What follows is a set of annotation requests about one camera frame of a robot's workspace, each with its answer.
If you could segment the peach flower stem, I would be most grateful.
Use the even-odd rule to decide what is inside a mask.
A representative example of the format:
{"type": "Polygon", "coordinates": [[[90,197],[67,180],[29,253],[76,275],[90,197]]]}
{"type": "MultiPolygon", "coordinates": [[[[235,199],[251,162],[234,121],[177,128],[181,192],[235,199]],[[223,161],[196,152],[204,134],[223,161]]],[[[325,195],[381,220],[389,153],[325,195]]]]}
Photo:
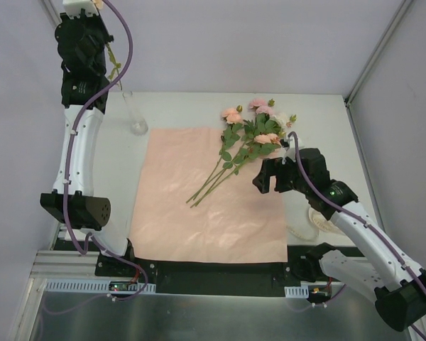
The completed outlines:
{"type": "MultiPolygon", "coordinates": [[[[104,2],[102,0],[92,0],[92,2],[98,11],[103,9],[104,2]]],[[[109,58],[109,62],[111,63],[111,72],[107,76],[107,79],[112,82],[118,77],[121,71],[121,63],[116,61],[116,57],[113,50],[111,49],[110,43],[106,44],[106,53],[107,57],[109,58]]]]}

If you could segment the pink wrapping paper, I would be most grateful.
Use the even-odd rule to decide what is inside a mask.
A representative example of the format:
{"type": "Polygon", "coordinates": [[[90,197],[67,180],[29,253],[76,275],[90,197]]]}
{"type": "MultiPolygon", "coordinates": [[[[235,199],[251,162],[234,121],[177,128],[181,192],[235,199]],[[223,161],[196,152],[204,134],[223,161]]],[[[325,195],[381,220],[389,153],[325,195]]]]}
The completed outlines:
{"type": "Polygon", "coordinates": [[[129,232],[138,258],[223,264],[287,260],[283,199],[253,186],[259,162],[229,176],[198,206],[188,202],[217,165],[220,146],[217,129],[151,131],[129,232]]]}

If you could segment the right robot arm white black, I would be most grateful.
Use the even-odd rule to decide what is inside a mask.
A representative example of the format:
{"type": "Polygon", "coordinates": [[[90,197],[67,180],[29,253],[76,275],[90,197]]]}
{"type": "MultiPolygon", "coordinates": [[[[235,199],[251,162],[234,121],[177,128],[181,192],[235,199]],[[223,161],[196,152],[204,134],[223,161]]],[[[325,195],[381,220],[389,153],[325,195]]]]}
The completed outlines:
{"type": "Polygon", "coordinates": [[[284,158],[264,159],[253,184],[260,193],[268,193],[272,177],[276,192],[303,194],[309,206],[342,231],[368,261],[364,266],[324,242],[294,266],[298,278],[339,280],[370,300],[382,320],[396,331],[426,315],[426,269],[376,225],[346,183],[330,177],[318,149],[304,148],[284,158]]]}

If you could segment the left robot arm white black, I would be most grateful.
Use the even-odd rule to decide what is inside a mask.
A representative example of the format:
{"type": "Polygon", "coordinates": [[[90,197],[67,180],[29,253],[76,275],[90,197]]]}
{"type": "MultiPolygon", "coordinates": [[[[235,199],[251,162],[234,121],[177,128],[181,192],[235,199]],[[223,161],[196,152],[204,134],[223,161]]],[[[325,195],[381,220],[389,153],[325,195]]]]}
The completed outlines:
{"type": "Polygon", "coordinates": [[[57,177],[40,205],[64,225],[75,246],[86,254],[74,231],[98,243],[104,255],[115,254],[111,267],[120,276],[131,275],[136,260],[126,253],[128,239],[111,223],[111,203],[94,195],[93,162],[97,135],[106,112],[109,90],[120,77],[107,77],[106,50],[114,38],[102,17],[82,9],[64,11],[55,29],[58,54],[62,58],[62,105],[65,135],[57,177]]]}

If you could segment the pink artificial flower bouquet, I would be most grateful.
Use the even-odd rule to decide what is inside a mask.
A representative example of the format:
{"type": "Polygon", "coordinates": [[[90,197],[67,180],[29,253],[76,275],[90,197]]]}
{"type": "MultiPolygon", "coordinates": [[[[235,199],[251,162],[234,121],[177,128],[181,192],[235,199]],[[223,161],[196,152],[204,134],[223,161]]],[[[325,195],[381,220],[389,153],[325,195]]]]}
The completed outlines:
{"type": "Polygon", "coordinates": [[[277,112],[274,106],[274,99],[255,98],[248,104],[248,119],[242,106],[221,113],[225,128],[220,136],[219,157],[200,188],[187,199],[192,207],[198,206],[225,180],[238,175],[245,165],[271,155],[288,142],[297,115],[277,112]]]}

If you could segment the cream ribbon gold lettering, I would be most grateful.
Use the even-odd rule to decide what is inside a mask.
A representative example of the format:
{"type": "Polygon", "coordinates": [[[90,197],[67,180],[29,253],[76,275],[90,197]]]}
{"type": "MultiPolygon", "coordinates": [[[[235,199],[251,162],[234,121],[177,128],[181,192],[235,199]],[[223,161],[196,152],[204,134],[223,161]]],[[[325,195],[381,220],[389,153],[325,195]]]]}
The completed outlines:
{"type": "Polygon", "coordinates": [[[316,240],[316,238],[318,238],[318,236],[320,235],[320,232],[325,232],[327,234],[344,235],[343,231],[341,231],[336,225],[331,223],[329,220],[326,220],[320,212],[312,208],[308,209],[307,217],[310,221],[310,226],[313,230],[312,235],[308,236],[306,234],[302,234],[301,232],[297,231],[289,225],[286,226],[287,231],[291,235],[306,242],[313,242],[314,240],[316,240]]]}

